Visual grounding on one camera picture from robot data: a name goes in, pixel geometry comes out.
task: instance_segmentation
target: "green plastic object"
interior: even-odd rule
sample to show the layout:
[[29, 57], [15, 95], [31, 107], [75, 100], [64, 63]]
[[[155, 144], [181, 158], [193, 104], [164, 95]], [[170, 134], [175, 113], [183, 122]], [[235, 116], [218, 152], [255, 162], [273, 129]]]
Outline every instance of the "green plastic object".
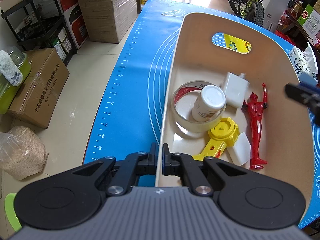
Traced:
[[13, 208], [13, 200], [17, 193], [9, 193], [4, 200], [4, 210], [7, 218], [10, 222], [10, 225], [14, 229], [14, 231], [18, 231], [21, 228], [20, 222], [16, 216], [16, 213]]
[[[20, 69], [23, 75], [23, 81], [22, 81], [23, 83], [31, 71], [31, 66], [27, 61], [27, 54], [22, 53], [16, 47], [11, 48], [9, 51], [6, 50], [6, 52], [10, 55], [13, 62]], [[8, 111], [20, 86], [18, 87], [12, 86], [5, 79], [5, 77], [0, 74], [0, 114], [5, 114]]]

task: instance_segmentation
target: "metal screw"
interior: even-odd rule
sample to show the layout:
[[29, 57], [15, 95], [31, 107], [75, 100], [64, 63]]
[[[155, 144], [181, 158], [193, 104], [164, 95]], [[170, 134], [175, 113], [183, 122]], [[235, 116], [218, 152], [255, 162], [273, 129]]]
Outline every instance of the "metal screw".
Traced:
[[212, 191], [211, 188], [208, 186], [196, 187], [196, 192], [198, 192], [199, 194], [202, 194], [202, 195], [209, 194], [211, 191]]
[[120, 194], [124, 191], [123, 187], [121, 186], [111, 186], [108, 188], [108, 192], [111, 194]]

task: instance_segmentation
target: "beige plastic bin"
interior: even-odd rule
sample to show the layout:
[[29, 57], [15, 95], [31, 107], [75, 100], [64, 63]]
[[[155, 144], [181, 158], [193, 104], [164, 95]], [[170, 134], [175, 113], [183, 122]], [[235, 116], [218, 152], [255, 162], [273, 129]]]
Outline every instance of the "beige plastic bin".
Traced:
[[[226, 33], [248, 41], [252, 49], [247, 54], [219, 47], [212, 43], [215, 33]], [[284, 86], [298, 83], [298, 77], [285, 51], [271, 38], [241, 23], [205, 13], [185, 16], [180, 29], [165, 97], [156, 186], [179, 186], [176, 176], [162, 175], [162, 145], [170, 152], [190, 155], [201, 153], [209, 137], [206, 132], [192, 134], [180, 129], [171, 110], [172, 95], [185, 82], [205, 80], [220, 86], [227, 72], [246, 73], [250, 82], [246, 98], [252, 93], [262, 101], [262, 83], [267, 85], [268, 108], [263, 112], [260, 157], [268, 161], [259, 172], [288, 182], [305, 196], [307, 208], [313, 183], [314, 152], [308, 110], [285, 97]], [[191, 110], [196, 95], [186, 94], [177, 110], [185, 115]], [[241, 109], [227, 106], [223, 117], [230, 116], [241, 132], [251, 139], [247, 115]], [[231, 162], [227, 150], [220, 157]]]

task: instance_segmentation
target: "tape roll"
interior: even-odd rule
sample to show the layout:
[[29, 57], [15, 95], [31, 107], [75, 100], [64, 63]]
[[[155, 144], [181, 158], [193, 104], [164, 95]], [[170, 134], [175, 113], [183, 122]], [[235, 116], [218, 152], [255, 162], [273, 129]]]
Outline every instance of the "tape roll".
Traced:
[[214, 85], [214, 84], [207, 81], [203, 81], [203, 80], [190, 81], [180, 86], [173, 94], [173, 97], [171, 100], [173, 117], [180, 126], [182, 126], [184, 129], [190, 132], [199, 133], [199, 132], [205, 132], [212, 129], [220, 122], [222, 118], [222, 114], [226, 109], [227, 103], [225, 103], [223, 108], [220, 109], [218, 112], [216, 112], [213, 115], [213, 117], [206, 122], [189, 121], [178, 113], [176, 109], [176, 104], [180, 98], [182, 98], [186, 93], [189, 93], [195, 90], [201, 90], [207, 85]]

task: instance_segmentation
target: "blue mat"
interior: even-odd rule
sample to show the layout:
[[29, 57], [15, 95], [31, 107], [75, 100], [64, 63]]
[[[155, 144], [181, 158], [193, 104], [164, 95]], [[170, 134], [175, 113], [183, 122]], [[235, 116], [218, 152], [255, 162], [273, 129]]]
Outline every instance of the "blue mat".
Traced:
[[[266, 29], [224, 12], [188, 3], [149, 0], [129, 34], [103, 94], [84, 163], [107, 155], [122, 160], [129, 153], [149, 151], [152, 142], [159, 143], [172, 54], [182, 19], [191, 12], [209, 13], [246, 24], [272, 38], [287, 53], [293, 47]], [[320, 215], [320, 170], [317, 170], [320, 128], [315, 125], [313, 136], [315, 187], [300, 228]], [[154, 186], [154, 181], [154, 176], [143, 176], [139, 185]]]

